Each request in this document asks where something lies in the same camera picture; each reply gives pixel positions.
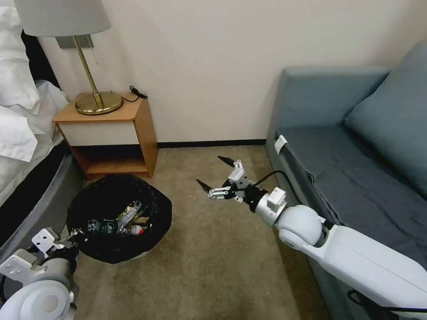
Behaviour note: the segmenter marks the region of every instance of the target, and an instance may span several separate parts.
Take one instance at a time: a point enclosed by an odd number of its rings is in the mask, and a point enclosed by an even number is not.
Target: sofa cushion
[[[345,127],[278,132],[333,217],[427,269],[427,201],[380,154]]]
[[[416,45],[345,125],[371,142],[427,197],[427,43]]]

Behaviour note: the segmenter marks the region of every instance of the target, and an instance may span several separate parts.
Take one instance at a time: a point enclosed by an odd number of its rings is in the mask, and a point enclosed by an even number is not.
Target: trash bin
[[[156,188],[132,175],[108,175],[84,188],[68,208],[69,231],[86,230],[90,220],[115,220],[134,201],[140,201],[146,229],[138,235],[77,236],[79,249],[103,262],[116,264],[151,250],[167,233],[172,221],[172,203]]]

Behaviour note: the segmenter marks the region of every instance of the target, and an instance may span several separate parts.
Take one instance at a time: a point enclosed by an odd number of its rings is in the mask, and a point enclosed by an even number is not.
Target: brass lamp base
[[[114,92],[87,94],[76,101],[76,110],[86,115],[100,115],[117,110],[123,105],[121,95]]]

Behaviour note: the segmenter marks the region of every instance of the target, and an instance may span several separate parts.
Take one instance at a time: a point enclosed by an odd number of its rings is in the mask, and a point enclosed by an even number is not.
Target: lamp shade
[[[110,28],[101,0],[15,0],[26,34],[80,36]]]

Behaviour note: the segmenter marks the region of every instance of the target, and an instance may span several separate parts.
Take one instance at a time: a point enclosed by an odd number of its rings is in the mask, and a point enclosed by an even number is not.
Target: wall
[[[103,2],[95,81],[147,92],[160,142],[263,139],[285,66],[392,66],[427,30],[425,0]],[[41,42],[62,88],[89,91],[75,50]]]

